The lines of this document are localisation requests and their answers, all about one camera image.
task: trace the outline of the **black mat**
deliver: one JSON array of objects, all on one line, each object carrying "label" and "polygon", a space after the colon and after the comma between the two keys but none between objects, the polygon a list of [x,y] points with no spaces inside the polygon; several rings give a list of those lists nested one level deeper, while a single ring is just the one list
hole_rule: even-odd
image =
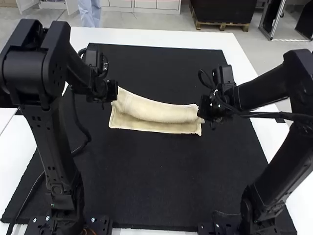
[{"label": "black mat", "polygon": [[[173,104],[197,103],[206,92],[198,69],[210,72],[226,64],[219,50],[103,45],[103,51],[110,61],[110,79],[135,94]],[[69,91],[64,109],[75,149],[83,135],[73,123]],[[102,111],[84,96],[77,97],[77,110],[93,139],[75,159],[84,181],[85,211],[108,214],[115,227],[195,231],[213,210],[239,213],[244,188],[267,165],[249,119],[234,118],[215,131],[202,125],[199,137],[110,129],[111,106]],[[42,169],[36,152],[3,222],[10,221]],[[19,223],[46,214],[44,192],[42,185]],[[279,224],[294,229],[286,211]]]}]

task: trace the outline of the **cloth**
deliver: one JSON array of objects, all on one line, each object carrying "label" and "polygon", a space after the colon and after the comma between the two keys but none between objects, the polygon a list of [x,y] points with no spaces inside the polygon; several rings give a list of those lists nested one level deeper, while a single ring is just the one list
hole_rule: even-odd
[{"label": "cloth", "polygon": [[118,99],[111,105],[110,128],[201,136],[204,120],[197,116],[196,104],[161,103],[118,87]]},{"label": "cloth", "polygon": [[100,26],[100,0],[78,0],[78,9],[83,27]]}]

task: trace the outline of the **wooden pallet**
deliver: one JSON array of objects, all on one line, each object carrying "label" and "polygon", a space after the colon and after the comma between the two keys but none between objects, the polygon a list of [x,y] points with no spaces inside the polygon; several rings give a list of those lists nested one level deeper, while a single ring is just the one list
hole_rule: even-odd
[{"label": "wooden pallet", "polygon": [[248,32],[249,31],[249,26],[250,24],[248,23],[218,23],[218,22],[201,22],[198,21],[195,10],[191,4],[189,4],[190,11],[192,18],[194,20],[196,30],[201,30],[202,25],[218,25],[220,27],[220,31],[225,31],[226,26],[241,26],[243,29],[243,32]]}]

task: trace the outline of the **white pants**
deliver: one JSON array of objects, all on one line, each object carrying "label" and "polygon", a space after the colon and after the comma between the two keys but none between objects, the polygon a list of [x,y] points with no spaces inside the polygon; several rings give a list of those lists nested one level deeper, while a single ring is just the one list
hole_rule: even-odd
[{"label": "white pants", "polygon": [[99,27],[101,17],[100,0],[78,0],[83,27]]}]

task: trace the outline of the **beige towel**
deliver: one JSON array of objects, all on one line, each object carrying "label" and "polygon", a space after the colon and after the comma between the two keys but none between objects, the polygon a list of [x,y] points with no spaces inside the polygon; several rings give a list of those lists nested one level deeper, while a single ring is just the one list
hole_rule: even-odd
[{"label": "beige towel", "polygon": [[111,105],[110,128],[201,136],[204,120],[197,116],[196,104],[161,103],[118,87],[118,99]]}]

